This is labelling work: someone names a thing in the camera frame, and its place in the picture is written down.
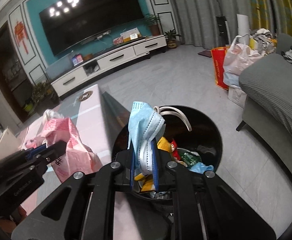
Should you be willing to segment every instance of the brown flower pot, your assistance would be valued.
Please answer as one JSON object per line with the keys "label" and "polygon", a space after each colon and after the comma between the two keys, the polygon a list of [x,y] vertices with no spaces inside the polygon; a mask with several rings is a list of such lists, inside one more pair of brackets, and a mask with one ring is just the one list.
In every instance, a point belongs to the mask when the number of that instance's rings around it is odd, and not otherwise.
{"label": "brown flower pot", "polygon": [[167,47],[169,49],[176,49],[177,48],[177,43],[176,41],[167,41]]}
{"label": "brown flower pot", "polygon": [[157,24],[149,26],[150,32],[152,36],[160,35],[159,27]]}

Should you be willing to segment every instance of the gray couch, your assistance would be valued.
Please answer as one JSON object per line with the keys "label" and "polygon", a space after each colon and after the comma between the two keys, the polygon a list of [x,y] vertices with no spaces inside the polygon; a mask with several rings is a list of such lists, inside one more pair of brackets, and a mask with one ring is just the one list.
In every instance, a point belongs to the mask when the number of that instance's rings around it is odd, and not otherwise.
{"label": "gray couch", "polygon": [[240,75],[240,87],[248,98],[237,130],[245,124],[253,128],[292,176],[292,64],[280,55],[290,46],[292,37],[280,34],[277,53],[260,59]]}

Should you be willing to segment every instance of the teal wall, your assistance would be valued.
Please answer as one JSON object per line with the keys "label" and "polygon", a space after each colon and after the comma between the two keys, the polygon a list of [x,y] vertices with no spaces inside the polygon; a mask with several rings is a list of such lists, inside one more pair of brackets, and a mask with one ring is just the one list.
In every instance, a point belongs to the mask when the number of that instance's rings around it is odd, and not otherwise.
{"label": "teal wall", "polygon": [[[68,50],[64,51],[63,53],[60,53],[56,57],[53,55],[51,48],[49,46],[48,40],[46,38],[44,29],[42,27],[39,13],[52,5],[53,3],[56,3],[59,0],[29,0],[27,2],[27,8],[28,13],[30,17],[30,22],[33,27],[33,30],[36,35],[36,39],[38,41],[39,47],[46,59],[46,62],[48,65],[54,63],[61,57],[65,56],[67,53],[70,53],[72,50],[76,53],[80,53],[83,56],[89,53],[96,53],[99,51],[102,51],[103,49],[109,48],[112,46],[113,39],[120,36],[120,33],[123,31],[128,31],[133,28],[138,28],[139,31],[143,36],[150,36],[151,33],[149,29],[142,23],[141,20],[134,21],[128,24],[120,25],[117,27],[114,27],[111,29],[110,35],[106,35],[100,40],[91,41],[84,45],[81,45],[80,43],[77,45],[72,46]],[[148,12],[147,4],[145,0],[138,0],[139,5],[142,9],[142,13],[145,15]]]}

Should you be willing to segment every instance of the white paper roll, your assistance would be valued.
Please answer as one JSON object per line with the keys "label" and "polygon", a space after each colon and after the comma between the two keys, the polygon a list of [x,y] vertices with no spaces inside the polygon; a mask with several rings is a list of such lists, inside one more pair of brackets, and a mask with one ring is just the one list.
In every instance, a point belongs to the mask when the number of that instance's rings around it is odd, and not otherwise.
{"label": "white paper roll", "polygon": [[244,40],[242,38],[239,39],[240,43],[245,43],[246,45],[249,45],[250,42],[250,23],[248,20],[247,15],[237,14],[237,25],[238,25],[238,35],[244,36],[245,34],[248,34],[244,37]]}

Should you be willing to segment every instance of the gray curtain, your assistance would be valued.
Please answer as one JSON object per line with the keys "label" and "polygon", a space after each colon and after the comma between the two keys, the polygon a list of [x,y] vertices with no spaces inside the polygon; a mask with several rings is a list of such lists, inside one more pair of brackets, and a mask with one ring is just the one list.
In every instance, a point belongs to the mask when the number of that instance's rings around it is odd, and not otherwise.
{"label": "gray curtain", "polygon": [[[221,15],[216,0],[171,0],[177,27],[185,44],[211,49],[221,46],[216,16]],[[228,21],[230,36],[237,35],[236,14],[248,15],[250,0],[219,0]]]}

